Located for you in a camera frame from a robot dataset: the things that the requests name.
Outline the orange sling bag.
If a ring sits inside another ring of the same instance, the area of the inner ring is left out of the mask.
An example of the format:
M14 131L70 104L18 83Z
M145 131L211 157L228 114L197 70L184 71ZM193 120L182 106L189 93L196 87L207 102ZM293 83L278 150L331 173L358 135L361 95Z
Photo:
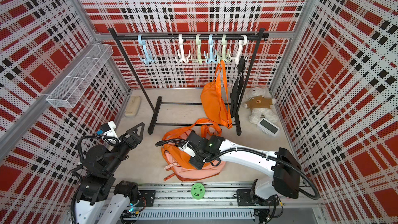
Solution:
M181 139L180 137L185 134L187 131L191 131L193 127L196 125L201 126L201 134L202 137L205 138L207 135L216 135L219 136L222 134L222 129L214 121L211 121L207 118L200 118L198 119L194 124L188 125L187 127L181 127L174 129L172 131L169 131L166 133L161 141L158 141L155 146L163 146L165 144L174 144L176 145L179 150L182 152L187 153L190 155L192 158L198 158L201 161L204 160L202 155L199 155L196 151L196 148L192 146L192 144L189 141L186 141L185 139Z
M227 73L224 61L217 65L213 81L203 87L201 102L209 120L230 129L233 127L231 109L228 97L226 101L223 100L222 87L226 96L228 96Z

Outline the pink sling bag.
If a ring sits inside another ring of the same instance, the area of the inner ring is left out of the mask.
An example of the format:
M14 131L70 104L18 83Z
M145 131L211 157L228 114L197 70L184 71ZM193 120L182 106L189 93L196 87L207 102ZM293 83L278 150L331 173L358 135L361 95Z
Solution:
M168 165L164 167L166 171L172 171L173 173L165 177L163 180L167 181L172 177L177 177L180 181L199 181L207 179L210 177L217 176L221 173L226 163L221 162L217 167L212 166L210 163L206 164L201 170L187 169L178 163L172 155L166 152L164 159L167 161Z

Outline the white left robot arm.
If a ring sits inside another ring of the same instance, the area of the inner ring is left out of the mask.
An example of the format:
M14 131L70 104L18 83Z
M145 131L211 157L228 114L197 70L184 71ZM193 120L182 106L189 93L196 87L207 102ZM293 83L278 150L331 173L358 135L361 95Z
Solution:
M128 205L147 206L138 184L121 181L115 185L115 172L131 150L143 140L144 123L118 136L113 121L100 126L95 135L77 142L79 165L71 170L79 180L70 205L72 224L115 224L122 220Z

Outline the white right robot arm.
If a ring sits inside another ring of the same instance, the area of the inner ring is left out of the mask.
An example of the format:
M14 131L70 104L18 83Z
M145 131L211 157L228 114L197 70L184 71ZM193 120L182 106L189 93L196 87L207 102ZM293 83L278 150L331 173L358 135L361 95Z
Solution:
M262 204L276 195L297 199L300 194L319 200L315 184L302 172L294 156L285 148L264 151L238 145L223 137L208 138L188 130L169 136L155 144L161 148L167 162L166 170L172 170L181 181L198 181L219 175L226 163L235 163L265 174L255 179L250 198Z

